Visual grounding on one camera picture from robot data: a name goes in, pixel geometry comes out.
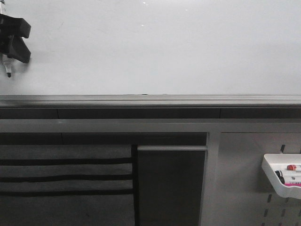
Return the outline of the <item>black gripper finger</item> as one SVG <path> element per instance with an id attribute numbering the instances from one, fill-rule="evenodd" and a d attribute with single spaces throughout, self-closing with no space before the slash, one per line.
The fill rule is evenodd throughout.
<path id="1" fill-rule="evenodd" d="M 29 63 L 31 52 L 27 48 L 23 39 L 19 36 L 11 36 L 8 43 L 6 55 L 22 63 Z"/>
<path id="2" fill-rule="evenodd" d="M 15 18 L 5 14 L 0 15 L 0 37 L 5 38 L 10 35 L 29 38 L 31 25 L 23 18 Z"/>

